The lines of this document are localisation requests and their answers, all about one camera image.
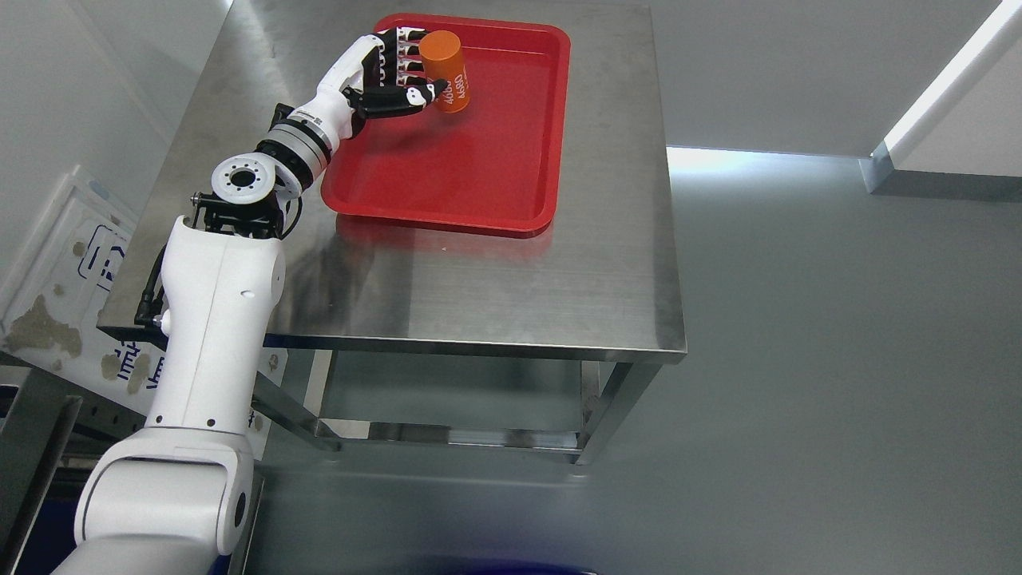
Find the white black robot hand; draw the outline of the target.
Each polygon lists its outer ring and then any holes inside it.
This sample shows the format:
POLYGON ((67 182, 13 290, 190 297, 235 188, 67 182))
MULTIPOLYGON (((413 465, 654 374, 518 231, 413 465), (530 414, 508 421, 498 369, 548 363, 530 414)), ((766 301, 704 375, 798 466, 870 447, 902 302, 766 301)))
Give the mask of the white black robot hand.
POLYGON ((314 98, 286 121, 336 147, 357 136, 368 119, 404 117, 429 108, 449 82, 425 77, 420 48, 427 34, 423 28, 398 26, 358 38, 319 81, 314 98))

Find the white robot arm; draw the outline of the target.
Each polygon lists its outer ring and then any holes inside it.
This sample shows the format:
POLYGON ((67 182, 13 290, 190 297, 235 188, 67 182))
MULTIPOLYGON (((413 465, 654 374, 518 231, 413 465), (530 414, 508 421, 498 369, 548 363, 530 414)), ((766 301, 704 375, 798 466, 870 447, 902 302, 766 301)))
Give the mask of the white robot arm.
POLYGON ((299 199, 355 133, 307 103, 230 157, 176 218, 160 260, 162 374, 141 430, 94 467, 58 574, 205 574, 251 513, 246 438, 258 360, 283 291, 284 201, 299 199))

